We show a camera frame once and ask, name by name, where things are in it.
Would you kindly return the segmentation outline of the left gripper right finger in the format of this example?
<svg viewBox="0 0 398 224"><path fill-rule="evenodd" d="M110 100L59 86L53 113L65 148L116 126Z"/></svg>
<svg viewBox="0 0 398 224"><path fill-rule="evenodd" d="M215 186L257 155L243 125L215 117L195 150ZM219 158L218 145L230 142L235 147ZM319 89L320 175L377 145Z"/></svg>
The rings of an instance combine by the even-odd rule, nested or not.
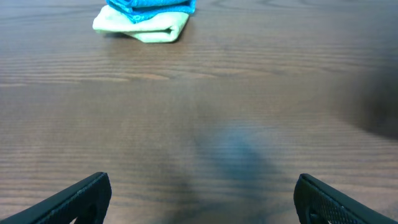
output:
<svg viewBox="0 0 398 224"><path fill-rule="evenodd" d="M397 224L309 174L300 174L294 205L301 224Z"/></svg>

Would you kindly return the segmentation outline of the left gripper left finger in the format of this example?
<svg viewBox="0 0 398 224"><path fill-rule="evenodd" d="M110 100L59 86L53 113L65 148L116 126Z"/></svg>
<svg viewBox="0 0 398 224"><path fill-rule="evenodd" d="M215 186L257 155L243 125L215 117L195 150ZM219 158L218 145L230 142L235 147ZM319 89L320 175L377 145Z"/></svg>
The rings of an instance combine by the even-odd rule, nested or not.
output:
<svg viewBox="0 0 398 224"><path fill-rule="evenodd" d="M97 172L1 223L103 224L111 194L107 173Z"/></svg>

